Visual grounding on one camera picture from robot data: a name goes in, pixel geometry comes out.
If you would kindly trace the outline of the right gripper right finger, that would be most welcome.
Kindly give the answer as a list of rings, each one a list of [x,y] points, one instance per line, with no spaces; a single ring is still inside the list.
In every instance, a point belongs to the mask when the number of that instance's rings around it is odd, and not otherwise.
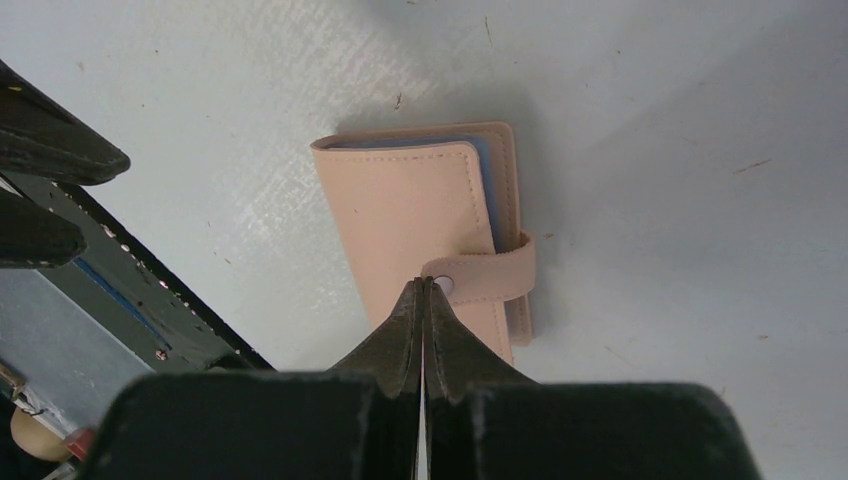
[[[433,479],[757,479],[730,408],[696,383],[540,383],[422,284]]]

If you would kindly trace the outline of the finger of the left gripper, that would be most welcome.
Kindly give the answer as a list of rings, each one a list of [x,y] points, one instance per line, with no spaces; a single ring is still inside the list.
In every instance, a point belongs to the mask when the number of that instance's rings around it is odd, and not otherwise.
[[[91,186],[130,167],[118,147],[1,64],[2,170]]]
[[[63,266],[87,248],[82,230],[32,201],[1,190],[1,268]]]

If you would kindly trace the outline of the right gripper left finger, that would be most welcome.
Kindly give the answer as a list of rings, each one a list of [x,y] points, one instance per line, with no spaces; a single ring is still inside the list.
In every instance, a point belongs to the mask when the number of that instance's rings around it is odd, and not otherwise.
[[[125,388],[83,479],[413,479],[424,283],[330,369],[156,374]]]

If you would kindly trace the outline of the tan leather card holder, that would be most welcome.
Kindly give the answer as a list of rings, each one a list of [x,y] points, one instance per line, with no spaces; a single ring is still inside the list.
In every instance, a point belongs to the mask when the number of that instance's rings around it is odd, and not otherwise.
[[[372,324],[409,280],[429,277],[503,360],[531,341],[536,249],[521,225],[508,124],[337,134],[311,151]]]

